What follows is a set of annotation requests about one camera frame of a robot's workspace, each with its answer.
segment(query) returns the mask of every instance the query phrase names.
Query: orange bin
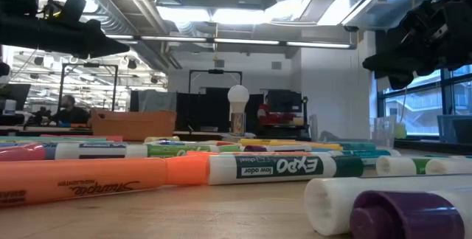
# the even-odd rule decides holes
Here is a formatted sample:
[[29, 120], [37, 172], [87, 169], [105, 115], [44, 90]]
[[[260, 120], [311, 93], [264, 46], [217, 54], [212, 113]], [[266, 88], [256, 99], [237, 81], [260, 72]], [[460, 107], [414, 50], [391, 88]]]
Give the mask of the orange bin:
[[124, 141], [144, 141], [149, 136], [172, 136], [176, 127], [174, 111], [113, 112], [91, 110], [94, 136], [122, 136]]

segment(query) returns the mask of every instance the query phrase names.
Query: light bulb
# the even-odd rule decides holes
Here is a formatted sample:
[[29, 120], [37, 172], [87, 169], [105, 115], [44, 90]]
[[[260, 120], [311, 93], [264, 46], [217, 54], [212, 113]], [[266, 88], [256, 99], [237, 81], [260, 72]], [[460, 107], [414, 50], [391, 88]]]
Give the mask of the light bulb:
[[228, 100], [233, 113], [244, 113], [244, 108], [249, 101], [249, 91], [242, 85], [233, 86], [228, 92]]

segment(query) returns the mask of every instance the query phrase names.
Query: sharpie highlighter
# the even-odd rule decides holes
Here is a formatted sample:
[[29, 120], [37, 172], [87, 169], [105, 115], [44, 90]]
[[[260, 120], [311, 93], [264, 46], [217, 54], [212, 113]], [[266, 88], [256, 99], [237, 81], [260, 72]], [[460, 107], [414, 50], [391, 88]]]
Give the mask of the sharpie highlighter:
[[0, 163], [0, 207], [207, 182], [207, 156]]

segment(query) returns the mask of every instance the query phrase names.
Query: ceiling light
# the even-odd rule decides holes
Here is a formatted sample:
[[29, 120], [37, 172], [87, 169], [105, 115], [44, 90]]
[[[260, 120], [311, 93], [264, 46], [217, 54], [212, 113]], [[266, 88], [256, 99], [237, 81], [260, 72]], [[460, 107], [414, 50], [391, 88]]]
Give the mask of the ceiling light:
[[118, 40], [132, 40], [134, 36], [132, 35], [107, 35], [110, 39], [118, 39]]
[[161, 17], [166, 21], [210, 21], [208, 11], [201, 8], [157, 7], [157, 10]]
[[213, 15], [219, 24], [263, 24], [269, 22], [263, 10], [219, 9]]
[[198, 37], [174, 37], [174, 36], [142, 36], [142, 40], [150, 41], [178, 41], [178, 42], [189, 42], [189, 43], [205, 43], [206, 38]]
[[306, 11], [310, 2], [311, 0], [302, 0], [302, 2], [300, 3], [299, 9], [292, 15], [291, 20], [294, 21], [296, 19], [300, 19], [303, 13]]
[[360, 6], [358, 6], [354, 11], [351, 12], [342, 22], [341, 24], [346, 25], [349, 21], [351, 21], [354, 17], [356, 17], [367, 5], [372, 2], [372, 0], [365, 0]]
[[317, 22], [318, 25], [338, 25], [351, 12], [350, 0], [335, 0]]
[[287, 46], [339, 48], [339, 49], [349, 49], [351, 47], [350, 44], [308, 43], [308, 42], [287, 42]]
[[262, 45], [278, 45], [278, 44], [279, 44], [279, 41], [215, 38], [215, 43], [222, 43], [222, 44], [262, 44]]

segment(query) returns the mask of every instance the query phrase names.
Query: computer monitor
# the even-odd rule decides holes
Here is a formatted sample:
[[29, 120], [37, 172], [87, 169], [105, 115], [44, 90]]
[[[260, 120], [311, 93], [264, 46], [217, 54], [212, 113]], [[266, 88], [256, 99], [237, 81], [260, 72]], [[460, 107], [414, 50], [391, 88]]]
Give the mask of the computer monitor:
[[302, 112], [302, 95], [289, 90], [269, 90], [268, 105], [272, 112], [300, 113]]
[[0, 100], [15, 100], [16, 110], [23, 111], [31, 84], [7, 84], [0, 88]]

